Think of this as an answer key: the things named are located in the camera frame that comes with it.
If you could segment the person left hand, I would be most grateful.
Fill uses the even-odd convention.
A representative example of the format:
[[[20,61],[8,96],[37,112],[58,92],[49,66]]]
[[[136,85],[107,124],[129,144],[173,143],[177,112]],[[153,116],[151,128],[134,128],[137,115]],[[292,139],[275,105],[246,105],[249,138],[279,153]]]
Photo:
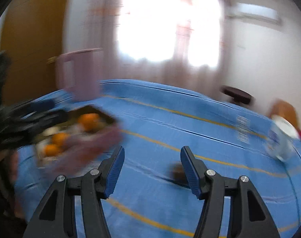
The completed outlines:
[[[10,180],[9,202],[11,208],[13,209],[14,216],[24,220],[25,216],[23,210],[14,191],[15,181],[17,180],[18,176],[18,152],[15,150],[11,150],[9,153],[8,167]]]

